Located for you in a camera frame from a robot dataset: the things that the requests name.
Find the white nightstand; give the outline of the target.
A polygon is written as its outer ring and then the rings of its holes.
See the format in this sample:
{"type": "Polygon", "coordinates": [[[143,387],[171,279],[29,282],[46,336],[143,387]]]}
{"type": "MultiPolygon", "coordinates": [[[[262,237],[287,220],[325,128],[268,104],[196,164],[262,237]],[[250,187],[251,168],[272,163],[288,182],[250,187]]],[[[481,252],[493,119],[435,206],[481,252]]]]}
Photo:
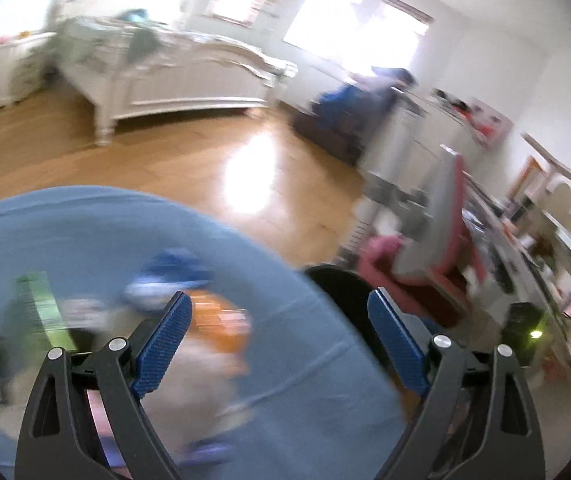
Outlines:
{"type": "Polygon", "coordinates": [[[0,107],[42,88],[53,32],[0,38],[0,107]]]}

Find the white study desk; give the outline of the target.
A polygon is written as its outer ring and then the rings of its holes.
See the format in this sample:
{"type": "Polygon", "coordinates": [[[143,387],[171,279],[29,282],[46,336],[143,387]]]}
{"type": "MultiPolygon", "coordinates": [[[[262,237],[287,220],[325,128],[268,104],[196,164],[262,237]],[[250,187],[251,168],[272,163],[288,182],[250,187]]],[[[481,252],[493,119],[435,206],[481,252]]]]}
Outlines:
{"type": "Polygon", "coordinates": [[[473,278],[473,344],[502,344],[510,304],[543,311],[535,358],[522,365],[533,388],[546,382],[571,387],[571,168],[530,134],[535,151],[504,202],[467,181],[463,220],[483,274],[473,278]]]}

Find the red desk chair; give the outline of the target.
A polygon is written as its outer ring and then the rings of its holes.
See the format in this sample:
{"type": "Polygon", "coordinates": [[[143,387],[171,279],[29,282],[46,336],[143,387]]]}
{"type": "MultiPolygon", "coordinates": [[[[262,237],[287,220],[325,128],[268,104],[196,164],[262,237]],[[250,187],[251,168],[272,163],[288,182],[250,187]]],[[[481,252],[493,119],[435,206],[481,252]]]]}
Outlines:
{"type": "Polygon", "coordinates": [[[396,201],[400,231],[370,237],[357,272],[370,286],[384,288],[404,312],[453,328],[473,311],[462,270],[467,264],[479,275],[483,270],[463,220],[463,156],[446,145],[441,152],[427,194],[396,201]]]}

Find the white bed frame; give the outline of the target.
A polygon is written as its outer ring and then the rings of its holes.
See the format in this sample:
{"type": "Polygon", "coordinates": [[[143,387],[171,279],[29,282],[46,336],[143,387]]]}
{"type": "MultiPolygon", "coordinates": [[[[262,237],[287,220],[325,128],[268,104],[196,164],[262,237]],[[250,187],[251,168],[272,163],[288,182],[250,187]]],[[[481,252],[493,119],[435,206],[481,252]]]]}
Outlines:
{"type": "Polygon", "coordinates": [[[95,142],[123,119],[273,107],[294,63],[194,32],[172,0],[57,0],[54,66],[94,106],[95,142]]]}

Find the green box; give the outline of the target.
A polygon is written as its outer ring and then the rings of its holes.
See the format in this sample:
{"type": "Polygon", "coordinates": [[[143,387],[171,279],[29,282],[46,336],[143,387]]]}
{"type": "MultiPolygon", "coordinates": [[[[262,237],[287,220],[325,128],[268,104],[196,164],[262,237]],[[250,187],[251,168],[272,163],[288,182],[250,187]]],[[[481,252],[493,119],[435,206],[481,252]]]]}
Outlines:
{"type": "Polygon", "coordinates": [[[43,272],[24,274],[16,279],[12,320],[16,338],[27,358],[43,356],[54,347],[71,352],[78,349],[43,272]]]}

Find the white dresser cabinet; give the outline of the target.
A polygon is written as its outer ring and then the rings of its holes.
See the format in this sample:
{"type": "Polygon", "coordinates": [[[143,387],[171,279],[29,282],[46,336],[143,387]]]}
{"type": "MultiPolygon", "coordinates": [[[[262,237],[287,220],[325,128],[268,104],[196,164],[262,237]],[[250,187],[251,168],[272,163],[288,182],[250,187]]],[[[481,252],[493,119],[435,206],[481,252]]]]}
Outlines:
{"type": "Polygon", "coordinates": [[[402,96],[374,131],[358,169],[363,176],[391,170],[400,188],[419,188],[434,174],[443,148],[462,155],[468,170],[483,158],[483,146],[461,115],[430,100],[402,96]]]}

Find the framed girls picture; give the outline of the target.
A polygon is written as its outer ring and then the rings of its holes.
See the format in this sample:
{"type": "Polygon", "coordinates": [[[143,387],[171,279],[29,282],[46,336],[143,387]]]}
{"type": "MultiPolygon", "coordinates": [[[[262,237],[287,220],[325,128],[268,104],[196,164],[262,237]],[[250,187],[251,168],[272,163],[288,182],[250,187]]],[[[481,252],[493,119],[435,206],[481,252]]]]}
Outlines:
{"type": "Polygon", "coordinates": [[[494,107],[473,99],[470,103],[470,124],[485,148],[494,148],[513,128],[513,121],[494,107]]]}

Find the round blue table cloth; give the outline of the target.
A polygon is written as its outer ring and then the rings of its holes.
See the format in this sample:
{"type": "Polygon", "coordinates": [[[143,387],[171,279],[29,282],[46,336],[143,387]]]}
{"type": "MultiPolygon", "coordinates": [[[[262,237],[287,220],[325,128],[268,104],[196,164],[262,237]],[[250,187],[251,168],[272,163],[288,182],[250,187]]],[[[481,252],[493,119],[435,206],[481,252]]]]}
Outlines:
{"type": "Polygon", "coordinates": [[[400,398],[335,305],[279,257],[186,206],[146,193],[67,186],[0,202],[0,334],[16,280],[44,272],[61,299],[115,301],[163,250],[181,247],[212,287],[250,312],[250,420],[229,460],[185,479],[371,479],[404,431],[400,398]]]}

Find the blue white packet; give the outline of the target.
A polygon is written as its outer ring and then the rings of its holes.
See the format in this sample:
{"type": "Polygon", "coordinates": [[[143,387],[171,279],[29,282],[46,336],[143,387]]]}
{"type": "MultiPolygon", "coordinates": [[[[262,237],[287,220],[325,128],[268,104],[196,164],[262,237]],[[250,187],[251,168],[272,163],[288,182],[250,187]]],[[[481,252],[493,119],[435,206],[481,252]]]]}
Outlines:
{"type": "Polygon", "coordinates": [[[176,292],[208,287],[212,270],[184,248],[164,249],[125,286],[123,297],[135,309],[161,311],[176,292]]]}

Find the small orange packet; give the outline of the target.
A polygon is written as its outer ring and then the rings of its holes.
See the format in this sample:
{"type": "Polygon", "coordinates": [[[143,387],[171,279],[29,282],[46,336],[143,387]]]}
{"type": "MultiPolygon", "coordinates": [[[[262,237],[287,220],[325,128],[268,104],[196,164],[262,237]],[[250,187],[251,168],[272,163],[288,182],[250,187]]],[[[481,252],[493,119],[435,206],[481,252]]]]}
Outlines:
{"type": "Polygon", "coordinates": [[[252,335],[251,315],[212,292],[190,290],[188,296],[192,304],[189,334],[227,360],[230,376],[245,375],[249,371],[246,348],[252,335]]]}

